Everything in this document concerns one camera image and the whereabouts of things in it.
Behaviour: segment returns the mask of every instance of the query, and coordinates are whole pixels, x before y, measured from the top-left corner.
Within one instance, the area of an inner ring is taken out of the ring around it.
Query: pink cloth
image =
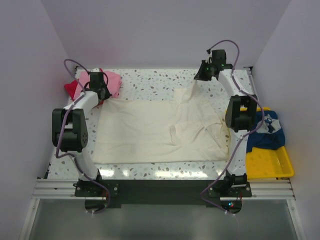
[[[105,74],[107,74],[109,79],[107,88],[109,92],[112,94],[111,98],[117,99],[119,96],[119,89],[122,84],[121,76],[112,71],[104,71],[104,72]],[[88,74],[85,71],[81,72],[79,77],[79,82],[84,86],[89,81],[90,81],[90,77],[88,76]],[[104,76],[104,82],[107,84],[106,76]],[[77,99],[77,97],[80,96],[81,90],[82,88],[79,85],[77,85],[75,89],[74,97],[73,97],[74,99]]]

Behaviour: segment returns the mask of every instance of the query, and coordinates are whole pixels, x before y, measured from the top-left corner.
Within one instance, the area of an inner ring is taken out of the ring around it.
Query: yellow tray
[[[245,164],[248,179],[289,178],[295,174],[284,146],[277,150],[254,147],[246,154]]]

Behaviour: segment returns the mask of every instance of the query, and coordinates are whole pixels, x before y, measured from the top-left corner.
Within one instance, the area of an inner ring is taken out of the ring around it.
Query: glass panel
[[[84,200],[41,200],[31,240],[296,240],[285,200],[243,202],[239,222],[197,205],[123,205],[92,216]]]

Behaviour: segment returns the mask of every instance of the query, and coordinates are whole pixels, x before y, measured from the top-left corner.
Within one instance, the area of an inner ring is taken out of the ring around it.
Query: red cloth
[[[69,96],[71,97],[72,101],[74,101],[75,92],[77,89],[77,81],[73,80],[71,83],[67,83],[64,85],[64,89],[67,91]]]

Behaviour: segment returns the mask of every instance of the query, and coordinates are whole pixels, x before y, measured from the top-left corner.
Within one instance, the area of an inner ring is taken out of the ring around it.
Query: metal frame
[[[75,187],[73,186],[73,184],[77,183],[77,181],[78,179],[38,179],[34,188],[32,198],[78,200],[101,199],[101,197],[75,197]],[[244,200],[295,199],[289,180],[261,180],[249,182],[251,185],[252,197],[244,197]],[[222,197],[221,200],[233,200],[233,198]]]
[[[24,220],[24,224],[20,233],[19,240],[28,240],[30,238],[31,230],[35,222],[36,214],[39,207],[39,198],[31,199],[28,212]]]
[[[295,230],[295,233],[296,233],[298,240],[306,240],[307,237],[306,237],[304,228],[302,226],[301,218],[300,218],[299,213],[297,211],[296,201],[288,199],[286,202],[288,204],[290,216],[291,216],[294,230]]]
[[[249,77],[249,81],[250,81],[252,90],[253,90],[254,94],[257,95],[257,89],[256,89],[256,86],[255,86],[254,77],[252,76],[252,71],[251,71],[250,68],[251,67],[244,67],[244,69],[246,69],[246,72],[248,73],[248,77]]]

